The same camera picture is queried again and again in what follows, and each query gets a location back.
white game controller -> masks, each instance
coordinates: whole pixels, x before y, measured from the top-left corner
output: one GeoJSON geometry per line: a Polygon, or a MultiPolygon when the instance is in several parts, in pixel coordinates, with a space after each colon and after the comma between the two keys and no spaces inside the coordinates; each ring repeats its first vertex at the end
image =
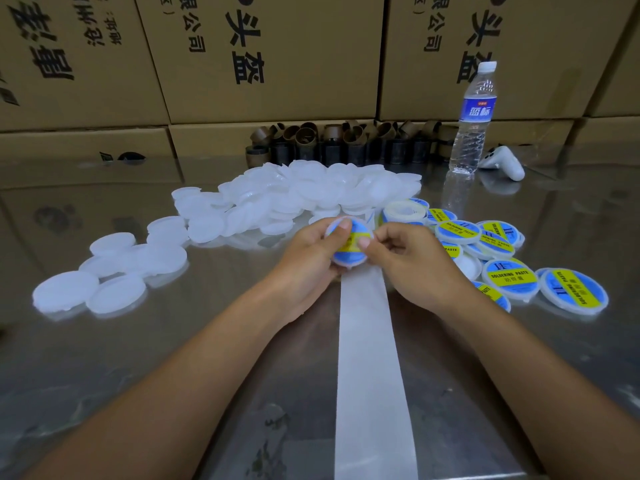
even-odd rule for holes
{"type": "Polygon", "coordinates": [[[498,148],[487,153],[478,163],[478,168],[500,169],[515,182],[519,182],[524,178],[524,168],[516,158],[516,155],[507,146],[498,146],[498,148]]]}

white paper strip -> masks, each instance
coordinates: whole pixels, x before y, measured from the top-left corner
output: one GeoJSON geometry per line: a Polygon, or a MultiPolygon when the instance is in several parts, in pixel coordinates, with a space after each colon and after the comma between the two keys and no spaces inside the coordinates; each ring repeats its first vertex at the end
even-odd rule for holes
{"type": "Polygon", "coordinates": [[[342,277],[335,480],[417,480],[409,409],[382,271],[342,277]]]}

forearm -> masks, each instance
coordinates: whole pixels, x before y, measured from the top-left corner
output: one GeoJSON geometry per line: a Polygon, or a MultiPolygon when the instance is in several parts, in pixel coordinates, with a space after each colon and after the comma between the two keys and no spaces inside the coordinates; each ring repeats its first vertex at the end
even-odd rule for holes
{"type": "Polygon", "coordinates": [[[475,350],[551,478],[637,476],[636,421],[517,320],[480,294],[443,318],[475,350]]]}
{"type": "Polygon", "coordinates": [[[89,419],[28,479],[188,479],[273,338],[283,300],[264,282],[89,419]]]}

hand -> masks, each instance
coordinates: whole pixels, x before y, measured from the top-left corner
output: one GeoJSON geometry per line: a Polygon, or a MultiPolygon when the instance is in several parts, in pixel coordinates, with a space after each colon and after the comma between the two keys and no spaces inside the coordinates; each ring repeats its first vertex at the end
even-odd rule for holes
{"type": "Polygon", "coordinates": [[[473,284],[426,227],[391,222],[374,235],[360,238],[358,247],[407,300],[442,316],[465,295],[475,296],[473,284]]]}
{"type": "Polygon", "coordinates": [[[287,313],[283,326],[306,312],[329,283],[346,270],[332,263],[331,257],[347,242],[351,220],[343,219],[325,238],[324,233],[334,220],[335,217],[328,217],[300,229],[265,278],[285,296],[287,313]]]}

blue bottle label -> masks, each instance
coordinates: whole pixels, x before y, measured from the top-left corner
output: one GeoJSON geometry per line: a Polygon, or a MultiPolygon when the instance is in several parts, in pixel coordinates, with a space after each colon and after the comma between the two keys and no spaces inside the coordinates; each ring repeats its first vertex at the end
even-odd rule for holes
{"type": "Polygon", "coordinates": [[[466,123],[488,123],[493,116],[496,96],[483,99],[465,98],[460,111],[460,121],[466,123]]]}

